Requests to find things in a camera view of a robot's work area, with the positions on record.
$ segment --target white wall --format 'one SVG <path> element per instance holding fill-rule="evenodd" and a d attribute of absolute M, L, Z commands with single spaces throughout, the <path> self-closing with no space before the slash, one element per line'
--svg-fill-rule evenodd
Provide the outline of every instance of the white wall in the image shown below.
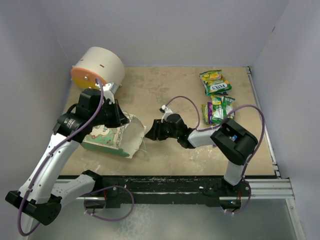
<path fill-rule="evenodd" d="M 16 239 L 5 202 L 43 154 L 62 111 L 71 64 L 37 0 L 0 1 L 0 236 Z"/>
<path fill-rule="evenodd" d="M 291 0 L 253 81 L 281 176 L 290 177 L 308 240 L 320 239 L 320 1 Z"/>
<path fill-rule="evenodd" d="M 289 0 L 40 0 L 75 64 L 89 47 L 127 66 L 249 66 Z"/>

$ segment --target snack bag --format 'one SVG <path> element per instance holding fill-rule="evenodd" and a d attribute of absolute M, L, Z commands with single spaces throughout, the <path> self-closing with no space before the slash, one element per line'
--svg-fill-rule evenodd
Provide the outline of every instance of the snack bag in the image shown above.
<path fill-rule="evenodd" d="M 211 70 L 200 73 L 200 79 L 204 85 L 205 94 L 219 94 L 231 90 L 231 84 L 221 74 L 221 70 Z"/>
<path fill-rule="evenodd" d="M 233 109 L 232 103 L 235 101 L 232 97 L 212 95 L 212 102 L 202 105 L 202 113 L 205 124 L 219 124 Z"/>

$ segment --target gray floor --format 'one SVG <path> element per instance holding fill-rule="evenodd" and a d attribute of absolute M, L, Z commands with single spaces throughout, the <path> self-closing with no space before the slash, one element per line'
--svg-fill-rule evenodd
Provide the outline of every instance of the gray floor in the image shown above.
<path fill-rule="evenodd" d="M 98 215 L 123 216 L 130 209 L 104 209 Z M 231 216 L 203 205 L 136 205 L 119 222 L 84 214 L 82 200 L 66 206 L 49 226 L 41 225 L 31 240 L 295 240 L 285 200 L 252 200 Z"/>

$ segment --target table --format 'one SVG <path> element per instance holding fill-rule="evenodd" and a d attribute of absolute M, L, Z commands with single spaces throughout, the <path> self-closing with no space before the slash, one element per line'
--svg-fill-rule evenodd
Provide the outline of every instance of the table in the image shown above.
<path fill-rule="evenodd" d="M 124 112 L 136 115 L 148 131 L 154 119 L 160 119 L 159 108 L 177 95 L 192 99 L 200 113 L 201 105 L 211 98 L 205 95 L 199 73 L 222 69 L 222 74 L 232 85 L 229 96 L 235 98 L 234 106 L 256 104 L 252 86 L 245 67 L 126 67 L 126 76 L 115 98 Z M 65 106 L 76 103 L 82 90 L 72 84 Z M 170 108 L 181 115 L 188 127 L 195 127 L 196 111 L 187 100 L 176 99 Z M 259 113 L 253 108 L 236 112 L 235 120 L 254 134 L 261 134 Z M 201 117 L 200 127 L 207 127 Z M 223 175 L 228 160 L 218 148 L 202 146 L 184 149 L 175 139 L 151 141 L 144 139 L 148 156 L 137 151 L 132 159 L 94 152 L 79 147 L 70 157 L 61 175 L 79 175 L 92 170 L 100 175 Z M 264 139 L 251 160 L 247 175 L 274 175 L 267 141 Z"/>

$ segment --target wooden tabletop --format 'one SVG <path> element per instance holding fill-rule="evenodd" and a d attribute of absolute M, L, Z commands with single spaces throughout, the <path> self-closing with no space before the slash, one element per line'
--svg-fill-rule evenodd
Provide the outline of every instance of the wooden tabletop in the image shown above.
<path fill-rule="evenodd" d="M 202 113 L 201 105 L 210 102 L 199 79 L 199 73 L 214 67 L 127 67 L 122 87 L 115 97 L 124 112 L 136 115 L 148 131 L 154 119 L 162 117 L 159 108 L 177 95 L 192 99 Z M 232 85 L 229 96 L 235 98 L 234 106 L 256 104 L 253 90 L 244 67 L 220 67 L 223 76 Z M 79 98 L 81 89 L 72 84 L 66 109 Z M 176 99 L 169 106 L 181 115 L 188 127 L 194 128 L 198 118 L 187 100 Z M 235 120 L 259 139 L 261 120 L 253 108 L 236 112 Z M 207 127 L 201 116 L 201 127 Z M 92 170 L 100 175 L 223 175 L 228 160 L 218 148 L 202 146 L 184 149 L 177 140 L 151 141 L 144 139 L 148 152 L 135 153 L 132 159 L 94 152 L 80 146 L 70 157 L 61 175 L 79 175 Z M 247 175 L 274 175 L 272 159 L 264 139 L 251 160 Z"/>

